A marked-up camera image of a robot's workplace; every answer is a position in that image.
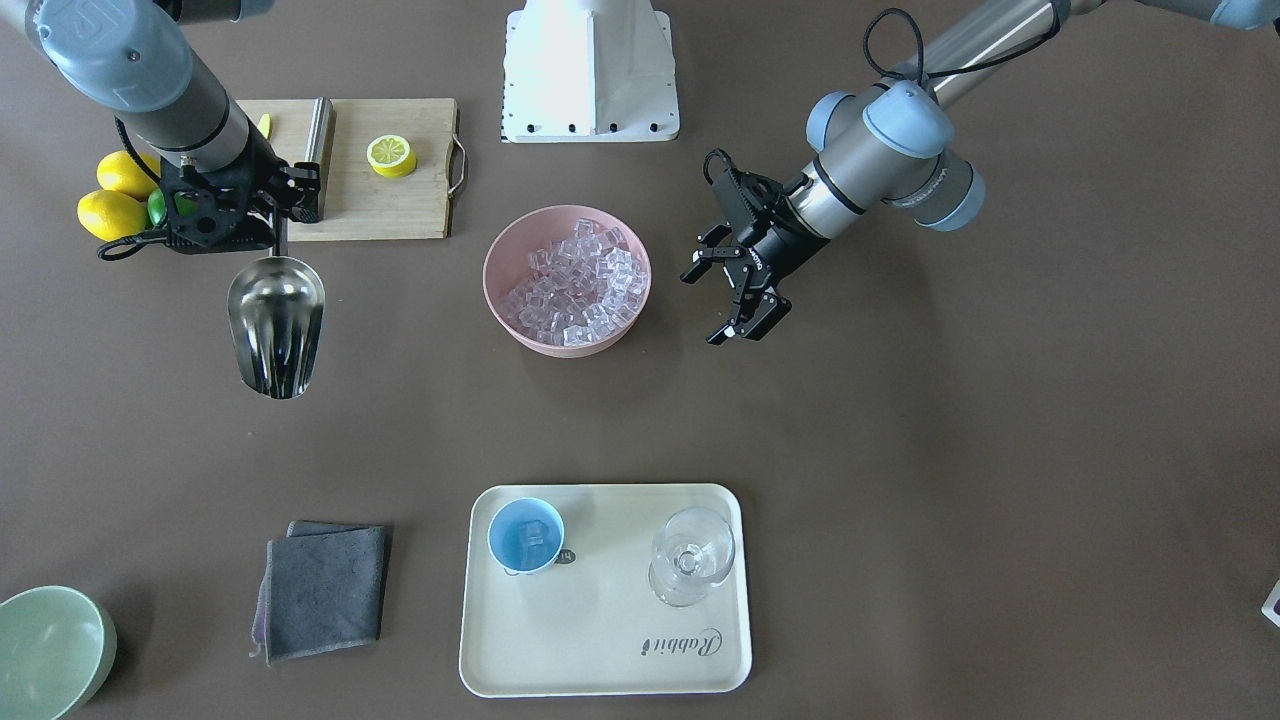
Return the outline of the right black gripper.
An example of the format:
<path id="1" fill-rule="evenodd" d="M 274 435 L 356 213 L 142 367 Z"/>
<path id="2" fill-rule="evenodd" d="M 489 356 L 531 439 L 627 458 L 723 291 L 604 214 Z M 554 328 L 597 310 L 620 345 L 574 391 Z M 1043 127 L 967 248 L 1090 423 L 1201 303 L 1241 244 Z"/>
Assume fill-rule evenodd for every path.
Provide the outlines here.
<path id="1" fill-rule="evenodd" d="M 229 167 L 197 172 L 160 161 L 166 219 L 150 242 L 200 255 L 269 250 L 284 255 L 292 223 L 319 220 L 323 165 L 284 163 L 268 150 L 244 150 Z"/>

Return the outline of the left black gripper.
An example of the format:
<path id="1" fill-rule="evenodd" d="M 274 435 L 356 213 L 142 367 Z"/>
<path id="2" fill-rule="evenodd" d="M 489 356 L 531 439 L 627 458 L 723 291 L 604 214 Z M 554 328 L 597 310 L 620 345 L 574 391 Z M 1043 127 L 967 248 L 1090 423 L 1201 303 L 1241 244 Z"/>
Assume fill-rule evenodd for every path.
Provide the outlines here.
<path id="1" fill-rule="evenodd" d="M 771 178 L 727 165 L 710 187 L 723 219 L 698 237 L 691 265 L 680 279 L 692 284 L 722 266 L 733 291 L 731 315 L 707 343 L 759 341 L 792 309 L 780 283 L 829 241 L 803 225 L 788 209 L 785 187 Z"/>

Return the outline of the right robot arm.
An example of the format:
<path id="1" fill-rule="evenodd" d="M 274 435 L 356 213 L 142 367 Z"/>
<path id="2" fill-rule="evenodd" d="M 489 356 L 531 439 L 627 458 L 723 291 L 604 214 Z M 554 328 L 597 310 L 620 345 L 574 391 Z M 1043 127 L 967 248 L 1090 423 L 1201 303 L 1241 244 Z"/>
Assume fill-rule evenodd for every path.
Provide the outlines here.
<path id="1" fill-rule="evenodd" d="M 160 243 L 188 255 L 283 254 L 291 223 L 321 219 L 323 170 L 288 164 L 191 47 L 183 28 L 239 22 L 270 1 L 5 1 L 3 22 L 86 97 L 111 110 L 125 152 L 133 140 L 159 156 L 140 163 L 165 217 L 152 229 L 110 236 L 102 260 Z"/>

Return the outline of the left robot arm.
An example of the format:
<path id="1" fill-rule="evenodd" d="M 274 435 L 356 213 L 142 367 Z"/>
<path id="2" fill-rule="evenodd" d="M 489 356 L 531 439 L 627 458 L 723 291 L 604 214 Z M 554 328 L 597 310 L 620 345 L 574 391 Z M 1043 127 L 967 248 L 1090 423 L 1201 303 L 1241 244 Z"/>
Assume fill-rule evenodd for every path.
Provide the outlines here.
<path id="1" fill-rule="evenodd" d="M 722 149 L 705 156 L 705 182 L 719 218 L 698 236 L 684 283 L 719 266 L 732 291 L 727 318 L 708 337 L 762 340 L 791 310 L 781 282 L 877 204 L 937 232 L 963 228 L 987 195 L 980 173 L 952 149 L 947 108 L 1006 61 L 1053 38 L 1093 1 L 987 1 L 932 42 L 908 20 L 915 51 L 895 67 L 867 63 L 877 82 L 863 94 L 832 92 L 806 119 L 813 159 L 781 183 L 735 164 Z"/>

